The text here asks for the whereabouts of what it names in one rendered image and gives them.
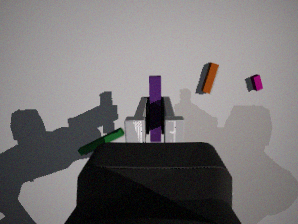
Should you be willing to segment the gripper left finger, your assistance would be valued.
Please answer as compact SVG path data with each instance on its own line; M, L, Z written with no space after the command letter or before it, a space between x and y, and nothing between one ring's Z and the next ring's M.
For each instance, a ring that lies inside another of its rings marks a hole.
M134 117L126 117L126 143L146 143L146 134L150 131L150 99L141 97Z

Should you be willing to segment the small magenta block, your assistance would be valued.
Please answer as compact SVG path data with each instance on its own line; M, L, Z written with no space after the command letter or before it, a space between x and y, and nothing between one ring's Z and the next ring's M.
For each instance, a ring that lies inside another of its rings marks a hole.
M260 75L256 74L256 75L251 76L250 78L251 78L253 90L258 91L260 89L263 89Z

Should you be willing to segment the orange rod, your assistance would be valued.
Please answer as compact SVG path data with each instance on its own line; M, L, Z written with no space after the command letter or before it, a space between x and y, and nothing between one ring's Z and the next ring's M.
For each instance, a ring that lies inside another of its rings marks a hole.
M209 63L209 67L201 89L202 92L206 92L210 94L210 91L217 73L218 66L219 66L218 64L211 63L211 62Z

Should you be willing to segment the purple rod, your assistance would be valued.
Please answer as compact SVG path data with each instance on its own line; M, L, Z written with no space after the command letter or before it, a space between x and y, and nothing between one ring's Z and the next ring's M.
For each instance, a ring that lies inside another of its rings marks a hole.
M150 142L161 142L161 76L149 76Z

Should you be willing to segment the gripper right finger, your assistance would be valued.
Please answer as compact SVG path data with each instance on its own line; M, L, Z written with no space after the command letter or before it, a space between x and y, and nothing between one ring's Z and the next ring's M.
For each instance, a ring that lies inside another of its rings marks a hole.
M161 97L161 134L164 143L184 142L185 120L175 116L170 97Z

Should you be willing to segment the dark green rod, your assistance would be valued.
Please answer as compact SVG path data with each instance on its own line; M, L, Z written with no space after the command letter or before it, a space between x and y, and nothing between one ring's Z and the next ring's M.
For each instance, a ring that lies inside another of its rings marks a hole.
M96 149L96 147L99 146L101 143L111 142L111 141L113 141L113 140L115 140L115 139L117 139L117 138L119 138L123 135L124 135L123 129L119 128L119 129L117 129L117 130L115 130L115 131L113 131L113 132L111 132L111 133L109 133L109 134L107 134L107 135L105 135L105 136L103 136L103 137L101 137L101 138L99 138L99 139L97 139L97 140L95 140L95 141L93 141L93 142L79 148L78 152L82 156L82 155Z

